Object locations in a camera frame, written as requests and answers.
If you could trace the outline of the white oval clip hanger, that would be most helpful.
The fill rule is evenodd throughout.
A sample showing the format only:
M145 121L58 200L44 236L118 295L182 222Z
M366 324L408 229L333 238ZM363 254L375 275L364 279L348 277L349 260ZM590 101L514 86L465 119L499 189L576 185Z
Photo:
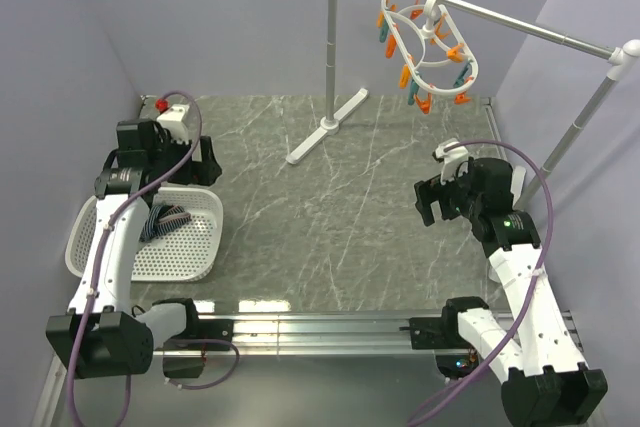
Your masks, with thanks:
M408 105L428 114L437 97L456 105L471 101L478 61L442 0L416 0L403 8L381 0L377 27L385 56L399 54L403 61L398 87L407 91ZM433 82L433 71L456 65L461 70L450 87Z

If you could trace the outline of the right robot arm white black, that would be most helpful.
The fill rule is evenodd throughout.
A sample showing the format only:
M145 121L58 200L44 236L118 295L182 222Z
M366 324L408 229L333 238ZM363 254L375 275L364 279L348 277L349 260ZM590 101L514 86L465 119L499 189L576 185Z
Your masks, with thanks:
M602 370L588 367L571 337L541 259L538 231L528 213L513 207L512 177L504 160L468 157L414 185L425 225L435 221L434 204L443 219L470 222L517 326L508 338L482 299L456 298L445 304L441 335L455 347L468 343L488 361L511 425L581 425L607 393L607 380Z

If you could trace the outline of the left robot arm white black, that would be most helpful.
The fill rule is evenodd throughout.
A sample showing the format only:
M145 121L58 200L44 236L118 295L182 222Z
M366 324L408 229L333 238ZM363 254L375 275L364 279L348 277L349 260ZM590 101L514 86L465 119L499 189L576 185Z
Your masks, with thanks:
M221 176L212 141L180 139L151 119L119 122L116 138L94 183L96 227L83 277L66 312L46 325L46 338L73 379L143 374L155 349L169 340L189 349L202 335L193 300L161 300L135 317L130 291L161 184L211 186Z

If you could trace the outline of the navy striped underwear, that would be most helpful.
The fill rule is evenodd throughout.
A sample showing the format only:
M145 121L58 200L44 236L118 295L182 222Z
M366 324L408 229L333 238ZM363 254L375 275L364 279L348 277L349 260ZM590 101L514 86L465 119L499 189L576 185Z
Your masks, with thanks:
M192 215L179 205L154 204L142 228L139 241L150 242L188 224Z

